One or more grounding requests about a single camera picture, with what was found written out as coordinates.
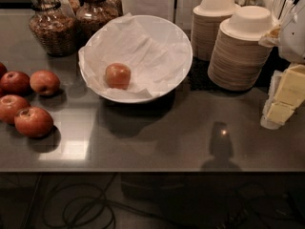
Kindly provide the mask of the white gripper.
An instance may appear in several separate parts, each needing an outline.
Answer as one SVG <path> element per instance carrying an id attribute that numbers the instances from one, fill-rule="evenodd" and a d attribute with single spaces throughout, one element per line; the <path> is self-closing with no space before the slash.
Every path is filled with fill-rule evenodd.
<path id="1" fill-rule="evenodd" d="M 275 71 L 268 91 L 260 125 L 270 130 L 284 126 L 305 101 L 305 0 L 299 0 L 286 15 L 281 27 L 263 35 L 258 44 L 278 46 L 279 56 L 291 63 L 284 71 Z"/>

